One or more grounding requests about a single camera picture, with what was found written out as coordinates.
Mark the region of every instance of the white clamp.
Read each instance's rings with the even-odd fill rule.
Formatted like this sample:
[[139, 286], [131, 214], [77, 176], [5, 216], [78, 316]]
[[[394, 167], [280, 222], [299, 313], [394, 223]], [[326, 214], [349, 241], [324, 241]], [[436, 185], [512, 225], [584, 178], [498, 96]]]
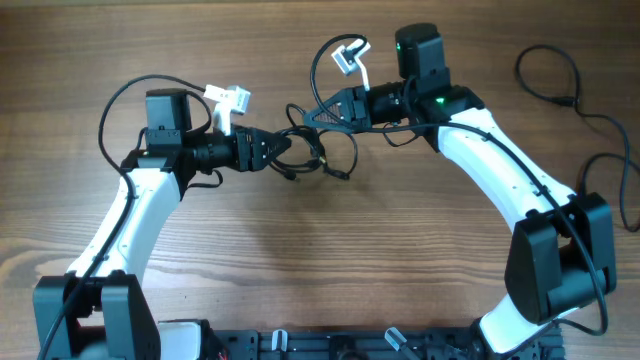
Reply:
[[364, 55], [364, 53], [369, 51], [369, 49], [371, 49], [371, 43], [367, 42], [364, 48], [362, 48], [362, 50], [353, 54], [353, 59], [347, 59], [345, 57], [345, 53], [347, 51], [352, 51], [362, 46], [363, 43], [364, 41], [362, 39], [357, 39], [356, 41], [351, 43], [351, 45], [349, 46], [345, 47], [344, 45], [340, 45], [331, 54], [331, 57], [336, 62], [336, 64], [338, 64], [338, 67], [340, 68], [340, 70], [342, 70], [342, 73], [345, 74], [346, 76], [349, 76], [356, 70], [360, 69], [360, 73], [362, 74], [362, 83], [364, 85], [364, 89], [365, 91], [369, 91], [369, 76], [367, 75], [367, 68], [364, 66], [364, 64], [360, 60], [360, 57]]
[[225, 135], [231, 135], [231, 113], [244, 115], [251, 93], [237, 85], [227, 89], [207, 85], [203, 96], [217, 102], [213, 110], [213, 126]]

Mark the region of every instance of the wooden table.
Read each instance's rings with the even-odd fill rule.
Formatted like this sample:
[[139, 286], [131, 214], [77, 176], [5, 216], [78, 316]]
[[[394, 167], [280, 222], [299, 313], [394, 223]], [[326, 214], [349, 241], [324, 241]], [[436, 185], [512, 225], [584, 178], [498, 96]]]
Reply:
[[[517, 54], [535, 43], [566, 49], [582, 71], [587, 110], [619, 119], [640, 140], [640, 5], [633, 1], [243, 1], [195, 5], [0, 10], [0, 358], [34, 358], [31, 304], [42, 275], [62, 274], [109, 208], [116, 173], [96, 144], [103, 106], [127, 80], [172, 74], [199, 84], [240, 84], [253, 93], [238, 123], [288, 126], [284, 105], [313, 107], [308, 73], [330, 37], [366, 34], [372, 84], [398, 79], [393, 35], [434, 22], [454, 83], [468, 86], [498, 124], [552, 176], [573, 185], [584, 160], [620, 152], [599, 121], [524, 93]], [[561, 59], [532, 54], [536, 88], [571, 87]], [[323, 96], [358, 83], [330, 59], [319, 67]], [[145, 124], [149, 81], [114, 107], [107, 148], [122, 159]], [[204, 112], [193, 106], [194, 122]], [[348, 182], [321, 172], [290, 182], [271, 170], [223, 170], [217, 190], [194, 189], [167, 221], [143, 288], [156, 320], [207, 318], [217, 329], [384, 329], [466, 326], [505, 294], [510, 232], [498, 211], [453, 163], [424, 141], [395, 149], [359, 135], [360, 161]], [[303, 159], [296, 141], [286, 154]], [[348, 168], [351, 144], [325, 141]], [[571, 359], [640, 354], [640, 238], [621, 228], [619, 163], [603, 162], [591, 188], [615, 217], [618, 289], [607, 298], [611, 327], [592, 338], [566, 330]], [[638, 178], [627, 206], [637, 219]], [[573, 318], [597, 324], [595, 306]]]

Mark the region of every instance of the black wire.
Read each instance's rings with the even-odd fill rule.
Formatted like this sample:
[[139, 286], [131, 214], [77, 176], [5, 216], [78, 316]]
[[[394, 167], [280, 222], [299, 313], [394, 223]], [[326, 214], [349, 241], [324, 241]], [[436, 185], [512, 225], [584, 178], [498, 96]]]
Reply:
[[[386, 123], [382, 128], [386, 129], [387, 126], [393, 125], [392, 123]], [[405, 145], [409, 145], [412, 142], [416, 141], [417, 139], [420, 138], [420, 135], [413, 135], [413, 137], [403, 143], [397, 144], [395, 142], [393, 142], [393, 140], [391, 140], [389, 138], [389, 135], [387, 135], [386, 133], [382, 133], [382, 136], [384, 136], [384, 139], [387, 140], [387, 144], [391, 145], [392, 147], [401, 147], [401, 146], [405, 146]]]
[[309, 146], [311, 159], [302, 164], [288, 164], [275, 159], [269, 164], [269, 166], [288, 180], [295, 180], [297, 177], [296, 174], [314, 172], [320, 167], [323, 168], [323, 171], [325, 173], [333, 177], [341, 180], [349, 180], [351, 173], [355, 170], [358, 163], [358, 144], [356, 143], [353, 135], [345, 134], [353, 144], [353, 163], [351, 164], [351, 168], [347, 172], [333, 169], [329, 166], [324, 145], [322, 145], [322, 142], [320, 141], [320, 137], [329, 131], [322, 130], [318, 132], [316, 129], [306, 125], [297, 125], [293, 120], [293, 117], [291, 116], [291, 109], [295, 109], [303, 117], [307, 113], [304, 109], [296, 104], [287, 104], [287, 106], [285, 107], [285, 113], [287, 115], [287, 119], [291, 123], [291, 127], [288, 129], [280, 130], [276, 132], [276, 134], [281, 136], [298, 136], [302, 138], [307, 146]]
[[209, 105], [207, 105], [207, 103], [204, 101], [202, 96], [194, 93], [193, 91], [187, 91], [187, 95], [191, 96], [192, 98], [196, 99], [200, 104], [202, 104], [202, 106], [204, 107], [204, 111], [207, 112], [207, 121], [204, 124], [202, 124], [200, 127], [187, 131], [185, 133], [185, 136], [193, 137], [193, 136], [202, 135], [211, 127], [211, 122], [212, 122], [211, 109], [209, 108]]
[[[118, 172], [118, 174], [120, 174], [120, 176], [124, 179], [124, 181], [125, 181], [125, 183], [127, 185], [127, 200], [125, 202], [124, 209], [122, 210], [122, 214], [120, 214], [120, 217], [118, 218], [118, 221], [116, 222], [115, 226], [113, 227], [113, 230], [111, 230], [111, 233], [107, 237], [107, 240], [104, 242], [104, 244], [102, 245], [102, 247], [100, 248], [100, 250], [98, 251], [96, 256], [94, 257], [93, 261], [91, 262], [91, 265], [89, 265], [89, 267], [85, 271], [85, 273], [82, 276], [82, 278], [80, 278], [80, 280], [78, 281], [77, 285], [73, 288], [73, 290], [71, 291], [71, 293], [69, 294], [67, 299], [64, 301], [64, 304], [60, 308], [60, 311], [58, 311], [58, 314], [56, 315], [56, 317], [55, 317], [55, 319], [53, 321], [53, 324], [51, 324], [51, 328], [49, 329], [49, 332], [47, 333], [47, 336], [45, 337], [45, 340], [44, 340], [44, 342], [42, 344], [42, 347], [40, 348], [40, 352], [38, 353], [38, 359], [39, 360], [44, 360], [46, 358], [47, 352], [49, 351], [49, 348], [51, 347], [51, 343], [53, 342], [54, 336], [55, 336], [56, 332], [58, 331], [58, 328], [60, 327], [60, 323], [62, 322], [62, 320], [66, 316], [68, 316], [70, 314], [73, 306], [75, 306], [75, 303], [78, 300], [78, 297], [80, 296], [80, 294], [82, 292], [82, 288], [86, 284], [86, 282], [89, 279], [89, 277], [91, 277], [91, 275], [98, 268], [98, 265], [100, 265], [100, 263], [104, 260], [105, 254], [111, 248], [111, 245], [112, 245], [115, 237], [120, 232], [120, 228], [122, 227], [122, 224], [124, 223], [124, 221], [126, 220], [127, 216], [129, 215], [129, 212], [131, 211], [131, 207], [133, 205], [133, 199], [134, 199], [134, 196], [132, 196], [132, 194], [135, 194], [135, 187], [133, 186], [133, 181], [127, 175], [126, 171], [124, 171], [122, 168], [120, 168], [120, 166], [118, 166], [118, 164], [116, 164], [113, 161], [111, 156], [109, 156], [109, 154], [107, 153], [106, 148], [104, 147], [104, 140], [103, 140], [104, 124], [105, 124], [105, 121], [107, 119], [107, 114], [109, 113], [109, 110], [111, 109], [111, 106], [116, 101], [118, 96], [120, 96], [131, 85], [133, 85], [133, 84], [135, 84], [137, 82], [144, 81], [144, 80], [149, 80], [149, 79], [163, 79], [163, 80], [174, 81], [174, 82], [177, 82], [179, 84], [194, 88], [194, 89], [202, 91], [202, 92], [205, 91], [205, 89], [203, 87], [193, 85], [191, 83], [188, 83], [188, 82], [186, 82], [184, 80], [178, 79], [178, 78], [173, 77], [173, 76], [151, 74], [151, 75], [145, 75], [145, 76], [137, 77], [137, 78], [129, 81], [128, 83], [123, 85], [120, 89], [118, 89], [118, 91], [116, 91], [115, 94], [113, 94], [111, 99], [109, 99], [109, 102], [107, 103], [107, 105], [104, 108], [104, 111], [102, 112], [102, 117], [100, 118], [100, 125], [98, 127], [98, 147], [100, 148], [100, 153], [105, 158], [107, 163], [109, 163], [109, 165], [111, 165], [111, 167], [114, 170], [116, 170]], [[210, 124], [211, 112], [210, 111], [207, 111], [207, 112], [209, 113], [209, 124]]]
[[[522, 59], [524, 58], [524, 56], [526, 54], [528, 54], [529, 52], [533, 51], [533, 50], [539, 50], [539, 49], [545, 49], [545, 50], [549, 50], [552, 52], [555, 52], [556, 54], [559, 54], [560, 56], [562, 56], [565, 60], [567, 60], [567, 62], [569, 63], [569, 65], [571, 65], [571, 70], [573, 71], [573, 76], [575, 79], [575, 90], [574, 90], [574, 95], [573, 96], [546, 96], [546, 95], [542, 95], [536, 91], [534, 91], [531, 87], [529, 87], [527, 85], [527, 83], [524, 81], [524, 79], [522, 78], [522, 73], [520, 71], [520, 64], [522, 63]], [[582, 80], [580, 77], [580, 72], [578, 71], [578, 67], [575, 63], [575, 61], [571, 58], [571, 56], [569, 56], [569, 54], [567, 54], [564, 50], [556, 47], [556, 46], [552, 46], [552, 45], [544, 45], [544, 44], [540, 44], [540, 45], [534, 45], [531, 47], [528, 47], [526, 49], [524, 49], [520, 55], [518, 55], [518, 58], [516, 60], [516, 64], [515, 64], [515, 68], [514, 68], [514, 72], [515, 72], [515, 76], [516, 76], [516, 80], [518, 81], [518, 83], [520, 84], [520, 86], [522, 86], [522, 88], [528, 92], [529, 94], [542, 99], [544, 101], [548, 101], [557, 105], [561, 105], [561, 106], [571, 106], [573, 107], [573, 109], [575, 110], [576, 114], [578, 114], [580, 117], [582, 118], [596, 118], [596, 119], [603, 119], [608, 121], [609, 123], [613, 124], [618, 131], [620, 132], [620, 134], [622, 135], [622, 140], [623, 140], [623, 145], [624, 145], [624, 157], [622, 158], [622, 161], [624, 162], [624, 165], [622, 167], [622, 177], [620, 179], [620, 191], [619, 191], [619, 202], [620, 202], [620, 217], [622, 218], [622, 224], [624, 225], [624, 228], [627, 231], [630, 232], [637, 232], [640, 229], [640, 221], [638, 221], [635, 225], [630, 225], [628, 220], [627, 220], [627, 215], [626, 215], [626, 210], [625, 210], [625, 192], [626, 192], [626, 188], [627, 188], [627, 180], [628, 180], [628, 175], [629, 175], [629, 167], [631, 166], [631, 146], [629, 144], [629, 137], [627, 135], [626, 130], [624, 129], [624, 126], [616, 119], [614, 119], [611, 116], [608, 115], [603, 115], [603, 114], [587, 114], [584, 113], [580, 107], [581, 107], [581, 96], [582, 96]], [[593, 163], [593, 161], [595, 161], [594, 157], [596, 157], [597, 155], [594, 155], [593, 157], [591, 157], [590, 159], [587, 160], [587, 163]], [[584, 181], [586, 181], [587, 178], [587, 174], [586, 172], [588, 172], [589, 167], [585, 167], [585, 173], [582, 176], [582, 180], [581, 182], [578, 184], [578, 195], [583, 196], [585, 195], [586, 192], [586, 184], [584, 183]]]
[[311, 63], [311, 72], [309, 74], [309, 79], [311, 81], [311, 92], [313, 93], [313, 97], [316, 100], [316, 103], [318, 103], [318, 107], [320, 107], [320, 109], [324, 111], [327, 114], [327, 116], [329, 116], [333, 121], [351, 129], [352, 128], [351, 123], [344, 121], [343, 119], [340, 119], [340, 117], [338, 117], [331, 110], [329, 110], [329, 108], [327, 108], [324, 105], [324, 102], [322, 101], [322, 99], [320, 99], [320, 95], [318, 94], [318, 86], [316, 85], [316, 68], [318, 67], [318, 62], [320, 61], [320, 58], [322, 57], [322, 55], [325, 53], [325, 51], [327, 51], [327, 49], [329, 49], [331, 45], [337, 43], [338, 41], [347, 40], [347, 39], [360, 39], [363, 41], [363, 43], [359, 47], [352, 50], [353, 54], [357, 54], [358, 52], [360, 52], [360, 50], [362, 50], [367, 45], [367, 38], [364, 35], [360, 35], [360, 34], [343, 34], [343, 35], [338, 35], [332, 38], [331, 40], [327, 41], [324, 45], [322, 45], [320, 50], [318, 50], [318, 53], [316, 54], [316, 56], [313, 58], [313, 62]]
[[216, 176], [218, 176], [217, 184], [193, 183], [193, 184], [189, 184], [189, 186], [187, 186], [187, 189], [191, 189], [191, 188], [215, 189], [217, 187], [220, 187], [223, 181], [222, 174], [220, 173], [220, 171], [215, 169], [213, 169], [213, 172], [216, 174]]
[[147, 132], [147, 127], [143, 127], [142, 129], [140, 129], [140, 132], [138, 133], [138, 142], [136, 143], [136, 150], [140, 150], [140, 147], [142, 146], [142, 137], [144, 136], [144, 134]]
[[[591, 165], [593, 165], [598, 159], [602, 159], [605, 157], [610, 157], [610, 158], [614, 158], [614, 159], [618, 159], [618, 160], [622, 160], [624, 161], [624, 156], [622, 155], [618, 155], [618, 154], [612, 154], [612, 153], [599, 153], [599, 154], [595, 154], [592, 157], [589, 158], [589, 160], [585, 163], [584, 165], [584, 169], [582, 170], [582, 174], [581, 174], [581, 178], [578, 182], [578, 195], [579, 196], [585, 196], [587, 195], [587, 175], [589, 174], [589, 169], [591, 168]], [[631, 167], [638, 173], [640, 174], [640, 165], [636, 164], [633, 161], [629, 162], [629, 165], [631, 165]]]

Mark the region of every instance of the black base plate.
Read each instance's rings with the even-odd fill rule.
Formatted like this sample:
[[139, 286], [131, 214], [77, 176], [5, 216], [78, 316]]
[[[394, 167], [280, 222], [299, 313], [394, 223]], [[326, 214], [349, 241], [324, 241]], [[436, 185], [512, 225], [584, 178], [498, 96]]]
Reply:
[[[353, 357], [340, 358], [329, 350], [335, 349], [335, 343], [343, 343], [347, 337], [354, 346], [350, 350], [366, 354], [369, 360], [407, 360], [384, 339], [384, 332], [289, 333], [284, 353], [271, 351], [271, 333], [259, 334], [253, 330], [214, 333], [229, 350], [229, 360], [352, 360]], [[466, 350], [471, 338], [469, 328], [431, 328], [402, 334], [407, 339], [407, 346], [422, 360], [478, 360]], [[509, 359], [564, 360], [560, 328], [552, 328]]]

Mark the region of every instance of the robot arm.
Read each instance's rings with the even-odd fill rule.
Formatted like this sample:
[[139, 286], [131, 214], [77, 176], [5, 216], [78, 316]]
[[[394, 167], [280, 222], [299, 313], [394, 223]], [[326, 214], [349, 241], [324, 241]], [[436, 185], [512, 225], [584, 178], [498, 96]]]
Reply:
[[340, 90], [324, 108], [305, 115], [305, 124], [380, 133], [384, 130], [374, 125], [397, 125], [409, 118], [416, 135], [462, 168], [489, 197], [513, 235], [505, 271], [508, 294], [474, 326], [486, 354], [492, 354], [480, 356], [502, 358], [528, 344], [554, 319], [591, 303], [596, 294], [575, 241], [558, 247], [557, 237], [571, 234], [540, 188], [504, 149], [460, 127], [478, 129], [502, 143], [542, 183], [589, 247], [603, 294], [616, 286], [611, 211], [597, 194], [578, 198], [546, 174], [499, 129], [482, 100], [468, 88], [450, 84], [435, 25], [410, 25], [395, 37], [404, 81]]
[[[161, 349], [163, 359], [200, 356], [201, 341], [206, 338], [201, 326], [193, 321], [156, 325], [140, 283], [164, 223], [196, 172], [211, 175], [219, 167], [259, 171], [291, 146], [286, 137], [232, 125], [230, 112], [244, 113], [249, 94], [234, 87], [225, 90], [224, 99], [234, 93], [242, 95], [242, 102], [237, 106], [220, 102], [216, 114], [226, 122], [217, 121], [218, 129], [207, 132], [204, 128], [191, 131], [185, 90], [147, 92], [146, 149], [131, 151], [121, 165], [133, 183], [134, 193], [129, 194], [121, 178], [116, 198], [86, 250], [64, 276], [45, 276], [34, 291], [38, 336], [43, 344], [70, 291], [78, 287], [79, 279], [96, 260], [123, 213], [127, 199], [133, 197], [128, 215], [102, 261], [90, 280], [78, 287], [80, 300], [60, 323], [47, 359], [157, 359]], [[76, 322], [94, 310], [103, 312], [104, 327], [87, 328]]]

